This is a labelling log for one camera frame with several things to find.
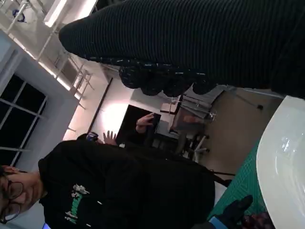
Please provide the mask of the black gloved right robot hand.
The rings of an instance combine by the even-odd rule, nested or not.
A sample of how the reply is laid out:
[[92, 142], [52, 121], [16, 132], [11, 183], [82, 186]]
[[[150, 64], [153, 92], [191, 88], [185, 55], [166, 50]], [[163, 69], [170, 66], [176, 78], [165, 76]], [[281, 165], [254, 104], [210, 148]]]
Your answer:
[[126, 0], [65, 25], [59, 40], [148, 96], [217, 85], [305, 96], [302, 0]]

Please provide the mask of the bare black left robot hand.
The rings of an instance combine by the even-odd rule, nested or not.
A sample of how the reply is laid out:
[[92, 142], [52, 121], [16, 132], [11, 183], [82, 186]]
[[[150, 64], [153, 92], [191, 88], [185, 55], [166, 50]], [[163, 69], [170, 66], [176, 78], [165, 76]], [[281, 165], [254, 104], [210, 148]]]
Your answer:
[[208, 221], [195, 224], [192, 229], [241, 229], [239, 222], [253, 202], [252, 195], [233, 201], [220, 215], [213, 215]]

